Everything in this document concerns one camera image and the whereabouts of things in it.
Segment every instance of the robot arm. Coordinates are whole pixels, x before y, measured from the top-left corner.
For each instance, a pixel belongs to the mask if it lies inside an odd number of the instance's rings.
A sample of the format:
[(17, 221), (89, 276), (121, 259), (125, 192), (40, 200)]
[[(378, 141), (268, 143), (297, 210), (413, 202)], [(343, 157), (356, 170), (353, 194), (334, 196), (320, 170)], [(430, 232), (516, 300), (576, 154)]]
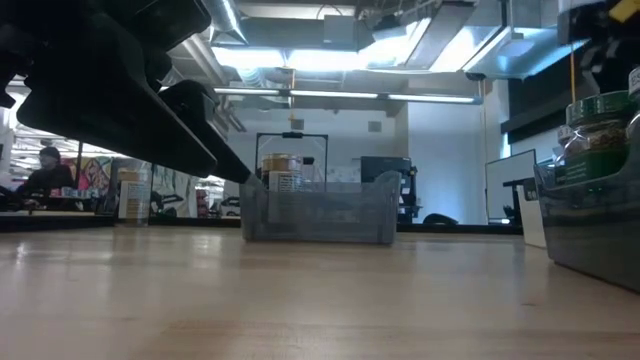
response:
[[(200, 0), (9, 0), (0, 7), (0, 86), (21, 75), (31, 89), (20, 122), (195, 176), (248, 178), (206, 122), (215, 94), (193, 81), (158, 93), (171, 69), (166, 52), (211, 25)], [(0, 92), (0, 106), (12, 105)]]
[(582, 1), (558, 17), (561, 44), (588, 40), (580, 63), (599, 93), (627, 88), (629, 73), (640, 65), (640, 9), (634, 0)]

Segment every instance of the wooden table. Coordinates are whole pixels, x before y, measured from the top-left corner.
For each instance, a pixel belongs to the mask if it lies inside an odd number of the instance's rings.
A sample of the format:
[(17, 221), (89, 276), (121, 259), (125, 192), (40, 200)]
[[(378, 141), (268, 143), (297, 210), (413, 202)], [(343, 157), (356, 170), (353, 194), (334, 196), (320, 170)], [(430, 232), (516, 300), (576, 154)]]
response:
[(0, 234), (0, 359), (634, 359), (640, 297), (521, 237)]

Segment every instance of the wall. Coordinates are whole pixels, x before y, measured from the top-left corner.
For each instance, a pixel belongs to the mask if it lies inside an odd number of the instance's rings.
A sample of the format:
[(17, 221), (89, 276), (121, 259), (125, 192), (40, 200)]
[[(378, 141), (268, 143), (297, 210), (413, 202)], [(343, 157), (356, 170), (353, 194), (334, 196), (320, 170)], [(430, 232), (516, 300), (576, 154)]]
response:
[(513, 154), (518, 154), (531, 149), (536, 150), (538, 162), (553, 157), (553, 149), (558, 145), (558, 129), (551, 129), (530, 138), (511, 144)]
[[(254, 169), (256, 133), (291, 131), (290, 114), (289, 110), (238, 109), (236, 115), (247, 132), (230, 133), (229, 146), (249, 169)], [(359, 182), (361, 156), (394, 156), (394, 119), (387, 118), (383, 111), (342, 110), (334, 113), (305, 109), (295, 110), (295, 117), (305, 120), (304, 133), (329, 135), (329, 181)], [(382, 132), (369, 133), (369, 121), (380, 121)], [(260, 155), (275, 152), (313, 156), (318, 167), (324, 169), (324, 141), (273, 138), (260, 149)]]
[(439, 213), (461, 224), (486, 224), (481, 114), (481, 106), (409, 104), (409, 155), (418, 168), (422, 219)]
[(482, 111), (486, 116), (484, 121), (486, 147), (486, 162), (499, 160), (510, 153), (506, 137), (502, 136), (500, 124), (509, 120), (509, 82), (507, 80), (495, 80), (487, 82), (486, 96)]
[(400, 109), (394, 125), (394, 156), (409, 157), (409, 104)]

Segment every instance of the colorful poster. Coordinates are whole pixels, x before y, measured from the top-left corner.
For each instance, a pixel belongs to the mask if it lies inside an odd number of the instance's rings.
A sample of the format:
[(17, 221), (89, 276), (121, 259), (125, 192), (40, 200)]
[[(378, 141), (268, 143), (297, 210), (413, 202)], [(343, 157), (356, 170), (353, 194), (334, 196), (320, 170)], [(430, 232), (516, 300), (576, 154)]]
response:
[[(69, 166), (71, 175), (76, 178), (77, 159), (63, 158), (62, 164)], [(83, 158), (80, 166), (80, 183), (78, 190), (98, 189), (101, 194), (109, 190), (111, 178), (111, 164), (113, 158), (101, 156), (95, 158)]]

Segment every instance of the clear plastic bin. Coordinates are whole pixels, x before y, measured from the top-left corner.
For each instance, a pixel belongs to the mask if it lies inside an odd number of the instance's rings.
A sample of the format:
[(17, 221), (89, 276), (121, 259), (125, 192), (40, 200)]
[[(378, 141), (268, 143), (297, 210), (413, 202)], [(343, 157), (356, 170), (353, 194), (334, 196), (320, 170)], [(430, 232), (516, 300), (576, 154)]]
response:
[(306, 183), (302, 191), (273, 192), (252, 178), (240, 186), (243, 237), (392, 244), (400, 180), (390, 171), (370, 184)]

